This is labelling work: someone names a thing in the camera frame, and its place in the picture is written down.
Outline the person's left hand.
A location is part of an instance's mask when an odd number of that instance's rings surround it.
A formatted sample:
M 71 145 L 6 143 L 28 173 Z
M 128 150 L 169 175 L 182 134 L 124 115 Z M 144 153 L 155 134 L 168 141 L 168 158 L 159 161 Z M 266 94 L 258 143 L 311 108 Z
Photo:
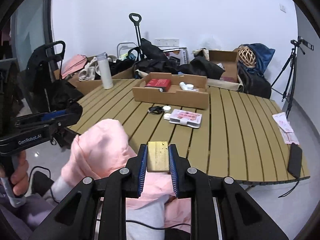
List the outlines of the person's left hand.
M 18 166 L 13 175 L 10 177 L 11 183 L 14 186 L 12 191 L 16 196 L 25 194 L 28 191 L 28 168 L 29 163 L 26 159 L 26 152 L 22 151 L 18 156 Z

